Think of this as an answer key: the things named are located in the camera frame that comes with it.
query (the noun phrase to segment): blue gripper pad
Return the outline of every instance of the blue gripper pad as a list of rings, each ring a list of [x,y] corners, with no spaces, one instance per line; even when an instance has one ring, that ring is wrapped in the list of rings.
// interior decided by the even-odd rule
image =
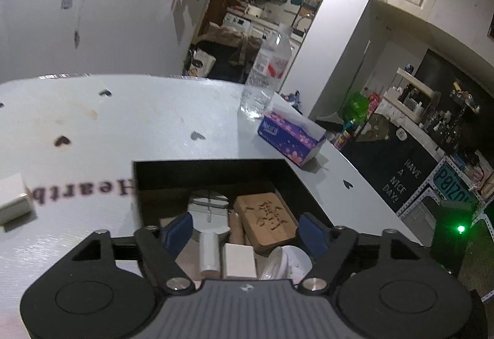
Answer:
[[[194,225],[188,212],[177,216],[161,230],[161,245],[174,259],[192,237]]]
[[[330,229],[312,213],[305,212],[298,221],[297,233],[315,259],[320,259],[330,245]]]

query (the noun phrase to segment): white cylinder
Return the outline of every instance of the white cylinder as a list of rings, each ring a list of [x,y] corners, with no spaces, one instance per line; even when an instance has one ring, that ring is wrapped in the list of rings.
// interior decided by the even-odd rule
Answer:
[[[219,279],[219,237],[216,233],[202,232],[199,236],[199,271],[203,278]]]

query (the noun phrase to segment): white cube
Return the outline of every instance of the white cube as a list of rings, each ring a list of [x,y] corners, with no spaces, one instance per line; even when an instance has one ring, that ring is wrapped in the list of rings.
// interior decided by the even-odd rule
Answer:
[[[223,247],[223,279],[257,279],[254,247],[226,243]]]
[[[33,209],[21,174],[0,180],[0,225],[18,218]]]

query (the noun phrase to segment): black chalkboard sign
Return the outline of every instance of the black chalkboard sign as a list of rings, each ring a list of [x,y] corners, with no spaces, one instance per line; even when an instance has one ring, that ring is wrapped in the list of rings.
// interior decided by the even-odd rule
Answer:
[[[349,142],[342,154],[396,212],[437,165],[422,145],[407,133],[400,140],[389,123],[387,140]]]

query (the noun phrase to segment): faucet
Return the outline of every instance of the faucet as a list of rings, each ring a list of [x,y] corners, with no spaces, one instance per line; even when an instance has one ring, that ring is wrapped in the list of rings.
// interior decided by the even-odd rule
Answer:
[[[301,22],[301,21],[302,21],[303,19],[305,19],[305,18],[308,18],[308,19],[310,19],[310,20],[312,20],[312,21],[314,20],[314,16],[313,16],[312,14],[309,14],[309,13],[304,14],[303,16],[301,16],[301,17],[298,19],[298,21],[295,23],[295,25],[293,26],[293,28],[294,28],[294,29],[296,29],[296,30],[298,30],[298,23],[299,23],[299,22]]]

